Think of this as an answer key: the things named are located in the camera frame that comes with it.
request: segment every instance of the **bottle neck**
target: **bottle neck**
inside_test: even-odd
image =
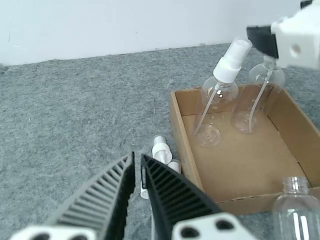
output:
[[[285,194],[308,194],[308,180],[305,176],[290,176],[283,179]]]
[[[232,81],[230,83],[225,83],[223,81],[216,79],[216,83],[219,84],[219,86],[222,88],[227,88],[227,87],[230,87],[232,84],[234,84],[234,81]]]
[[[263,66],[266,69],[273,69],[273,70],[279,70],[280,67],[277,66],[276,64],[276,59],[270,56],[265,56],[264,58],[264,62],[263,62]]]

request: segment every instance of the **bottle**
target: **bottle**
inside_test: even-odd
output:
[[[230,120],[235,129],[245,134],[254,133],[262,112],[268,113],[266,103],[270,107],[285,85],[285,74],[276,65],[276,60],[270,56],[264,56],[263,59],[263,63],[249,72]]]
[[[274,239],[320,239],[320,202],[308,194],[307,178],[285,177],[283,191],[272,209]]]
[[[215,119],[234,105],[238,96],[234,80],[251,47],[249,40],[235,38],[214,68],[213,76],[201,88],[193,135],[204,147],[216,146],[221,140],[221,133],[215,127]]]

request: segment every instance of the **bottle cap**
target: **bottle cap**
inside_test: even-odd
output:
[[[241,64],[252,47],[248,39],[236,37],[213,70],[214,77],[225,84],[232,83],[238,75]]]

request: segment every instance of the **cardboard box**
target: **cardboard box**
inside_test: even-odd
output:
[[[200,146],[192,135],[199,94],[199,88],[171,93],[173,136],[183,174],[224,211],[271,210],[288,176],[306,176],[320,199],[320,133],[286,90],[254,134],[238,132],[226,118],[216,121],[221,142],[214,147]]]

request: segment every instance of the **gray carpet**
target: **gray carpet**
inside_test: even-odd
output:
[[[41,224],[85,180],[129,151],[151,152],[164,134],[177,157],[170,91],[201,86],[227,45],[168,49],[11,66],[0,74],[0,235]],[[237,82],[262,62],[252,50]],[[286,88],[320,127],[320,72],[288,68]],[[272,239],[268,213],[241,216]],[[149,203],[136,187],[126,240],[150,239]]]

